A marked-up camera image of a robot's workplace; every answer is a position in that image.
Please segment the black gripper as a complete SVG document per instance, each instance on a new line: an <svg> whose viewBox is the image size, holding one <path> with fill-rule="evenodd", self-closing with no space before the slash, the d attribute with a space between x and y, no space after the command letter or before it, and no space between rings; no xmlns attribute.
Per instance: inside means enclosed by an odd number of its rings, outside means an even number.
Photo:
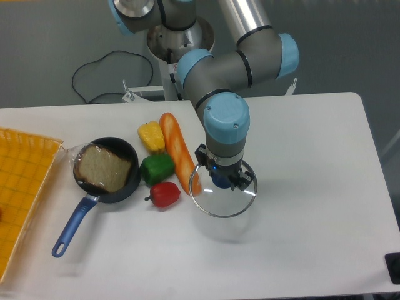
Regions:
<svg viewBox="0 0 400 300"><path fill-rule="evenodd" d="M253 181L253 174L242 169L243 154L244 150L231 157L217 156L205 144L200 144L195 151L198 164L204 166L212 178L231 183L232 191L244 191Z"/></svg>

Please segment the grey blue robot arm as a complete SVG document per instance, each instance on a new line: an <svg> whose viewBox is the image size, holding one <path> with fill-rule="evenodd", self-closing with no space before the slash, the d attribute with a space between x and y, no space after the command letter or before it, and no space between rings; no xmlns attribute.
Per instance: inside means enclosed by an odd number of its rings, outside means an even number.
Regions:
<svg viewBox="0 0 400 300"><path fill-rule="evenodd" d="M245 190L255 175L243 162L250 125L249 107L237 91L294 72L299 49L288 34L274 31L260 1L220 1L236 49L215 57L204 46L195 1L110 1L124 34L157 34L153 54L176 64L171 83L182 86L206 133L196 157L213 183Z"/></svg>

